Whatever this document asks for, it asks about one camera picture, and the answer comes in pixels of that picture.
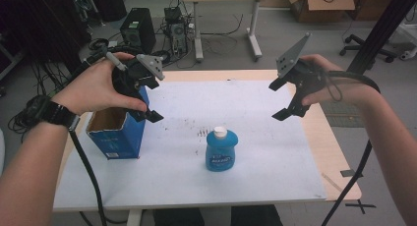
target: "blue cardboard box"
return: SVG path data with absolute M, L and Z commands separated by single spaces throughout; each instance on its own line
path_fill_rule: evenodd
M 149 105 L 143 86 L 140 94 Z M 139 158 L 145 122 L 136 122 L 123 108 L 108 108 L 92 114 L 87 134 L 107 159 Z

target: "hand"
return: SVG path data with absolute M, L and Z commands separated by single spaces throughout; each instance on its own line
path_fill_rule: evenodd
M 114 55 L 122 61 L 134 58 L 133 55 L 126 53 Z M 78 115 L 108 107 L 146 111 L 145 103 L 137 98 L 122 95 L 114 89 L 111 78 L 113 69 L 114 64 L 103 59 L 87 68 L 51 100 Z
M 325 71 L 343 71 L 339 66 L 333 64 L 321 55 L 307 55 L 300 59 L 310 61 L 322 67 Z M 332 83 L 328 81 L 329 87 L 306 95 L 301 103 L 303 105 L 311 105 L 321 101 L 332 100 L 333 96 L 342 98 L 342 101 L 362 107 L 369 103 L 369 98 L 379 96 L 380 94 L 368 85 L 364 85 L 358 81 L 345 78 L 331 78 Z

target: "black smartwatch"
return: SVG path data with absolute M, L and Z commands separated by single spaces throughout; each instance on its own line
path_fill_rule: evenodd
M 44 108 L 41 120 L 54 125 L 63 125 L 69 131 L 75 131 L 80 122 L 80 116 L 68 110 L 67 107 L 49 100 Z

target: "finger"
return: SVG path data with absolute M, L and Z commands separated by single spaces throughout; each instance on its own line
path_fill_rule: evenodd
M 118 59 L 118 60 L 130 60 L 135 58 L 134 55 L 128 54 L 128 53 L 124 53 L 124 52 L 116 52 L 113 53 L 113 55 Z M 106 67 L 110 67 L 111 69 L 114 68 L 114 66 L 116 66 L 112 61 L 110 61 L 107 58 L 102 58 L 101 61 L 99 61 L 97 64 L 95 64 L 96 66 L 106 66 Z
M 339 66 L 333 64 L 331 61 L 329 61 L 328 59 L 326 59 L 325 57 L 319 54 L 305 55 L 305 56 L 301 56 L 300 58 L 306 61 L 311 61 L 314 64 L 321 66 L 327 70 L 336 70 L 336 71 L 343 70 Z
M 119 60 L 130 60 L 135 57 L 134 55 L 125 53 L 125 52 L 116 52 L 116 53 L 113 53 L 113 55 L 117 57 L 117 59 Z
M 305 97 L 303 97 L 303 99 L 301 99 L 301 104 L 304 106 L 313 105 L 321 101 L 330 100 L 330 99 L 331 99 L 331 96 L 328 94 L 328 90 L 322 89 L 320 91 L 308 94 Z
M 147 105 L 143 101 L 139 100 L 138 98 L 125 96 L 120 93 L 116 93 L 113 96 L 112 101 L 114 103 L 113 106 L 116 106 L 116 107 L 123 107 L 123 108 L 132 109 L 132 110 L 147 111 Z

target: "bottle cap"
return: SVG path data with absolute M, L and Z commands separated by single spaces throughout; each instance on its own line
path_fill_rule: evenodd
M 223 140 L 227 136 L 227 129 L 222 126 L 214 127 L 214 136 L 218 140 Z

